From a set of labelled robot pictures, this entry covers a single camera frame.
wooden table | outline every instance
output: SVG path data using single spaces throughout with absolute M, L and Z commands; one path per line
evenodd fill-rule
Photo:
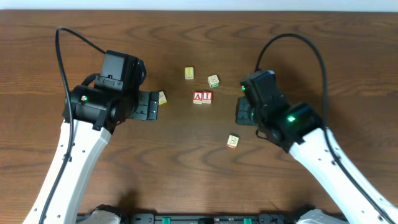
M 118 126 L 93 171 L 81 212 L 101 203 L 159 213 L 292 211 L 306 203 L 338 212 L 290 155 L 234 122 L 239 81 L 263 45 L 284 32 L 307 36 L 326 63 L 330 127 L 372 184 L 398 205 L 398 16 L 339 12 L 0 11 L 0 220 L 25 219 L 58 143 L 65 94 L 55 56 L 58 26 L 103 49 L 142 58 L 141 90 L 167 94 L 156 122 Z M 61 50 L 69 86 L 99 72 L 103 55 L 67 33 Z M 185 80 L 186 66 L 195 79 Z M 321 76 L 312 51 L 279 40 L 262 68 L 276 72 L 293 103 L 320 111 Z M 194 105 L 209 90 L 211 105 Z M 226 147 L 231 133 L 236 150 Z

black cable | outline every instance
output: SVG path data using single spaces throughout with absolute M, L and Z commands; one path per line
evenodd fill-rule
M 87 77 L 84 79 L 84 81 L 81 83 L 81 85 L 88 86 L 90 83 L 92 83 L 92 82 L 95 80 L 95 78 L 96 78 L 98 75 L 99 75 L 98 73 L 94 73 L 94 74 L 91 74 L 91 75 L 87 76 Z
M 267 50 L 267 48 L 277 39 L 283 38 L 283 37 L 295 37 L 298 38 L 302 41 L 304 41 L 307 45 L 310 46 L 310 48 L 313 50 L 315 55 L 317 56 L 317 59 L 319 61 L 319 66 L 322 70 L 322 79 L 323 79 L 323 100 L 322 100 L 322 112 L 323 112 L 323 124 L 322 124 L 322 130 L 325 136 L 325 141 L 326 144 L 328 145 L 329 151 L 335 160 L 335 162 L 338 164 L 340 169 L 343 171 L 343 173 L 347 176 L 347 178 L 351 181 L 351 183 L 358 189 L 359 192 L 366 198 L 366 200 L 373 206 L 373 208 L 379 212 L 380 216 L 383 217 L 388 223 L 390 224 L 395 224 L 395 222 L 391 219 L 391 217 L 366 193 L 366 191 L 357 183 L 357 181 L 353 178 L 353 176 L 348 172 L 348 170 L 344 167 L 344 165 L 341 163 L 340 158 L 335 154 L 335 151 L 333 147 L 330 144 L 329 136 L 327 133 L 327 125 L 328 125 L 328 79 L 326 75 L 326 66 L 325 63 L 323 62 L 322 56 L 317 49 L 317 47 L 306 37 L 303 37 L 298 34 L 281 34 L 278 35 L 274 38 L 272 38 L 261 50 L 259 58 L 257 60 L 256 67 L 254 71 L 259 70 L 259 64 L 261 61 L 261 57 L 264 54 L 264 52 Z
M 105 51 L 97 47 L 95 44 L 91 43 L 89 40 L 84 38 L 82 35 L 76 33 L 73 30 L 70 30 L 66 27 L 58 27 L 57 30 L 55 31 L 55 51 L 57 52 L 57 59 L 58 59 L 58 65 L 60 67 L 60 73 L 61 73 L 61 78 L 63 82 L 63 88 L 65 89 L 65 94 L 67 96 L 67 103 L 68 103 L 68 112 L 69 112 L 69 122 L 70 122 L 70 129 L 69 129 L 69 142 L 68 142 L 68 149 L 65 155 L 63 156 L 63 161 L 61 168 L 58 172 L 57 177 L 55 178 L 54 184 L 51 188 L 51 191 L 49 193 L 49 196 L 47 197 L 47 200 L 45 201 L 44 207 L 43 207 L 43 212 L 40 216 L 39 224 L 43 224 L 44 219 L 46 217 L 47 210 L 49 209 L 49 205 L 51 203 L 51 199 L 55 193 L 55 190 L 58 187 L 58 184 L 60 182 L 61 176 L 63 174 L 63 171 L 65 170 L 68 161 L 70 160 L 70 154 L 72 152 L 72 146 L 73 146 L 73 135 L 74 135 L 74 124 L 73 124 L 73 111 L 72 111 L 72 102 L 70 100 L 70 93 L 69 93 L 69 86 L 68 86 L 68 81 L 67 81 L 67 76 L 65 75 L 65 70 L 63 69 L 63 63 L 62 63 L 62 58 L 61 58 L 61 50 L 60 50 L 60 41 L 59 41 L 59 35 L 60 31 L 64 30 L 67 31 L 77 37 L 79 37 L 81 40 L 89 44 L 90 46 L 94 47 L 101 53 L 105 54 Z
M 269 141 L 268 138 L 265 138 L 265 137 L 260 136 L 260 135 L 259 135 L 259 132 L 260 132 L 260 129 L 257 129 L 257 130 L 256 130 L 256 136 L 257 136 L 257 138 L 259 138 L 259 139 L 265 139 L 265 140 Z

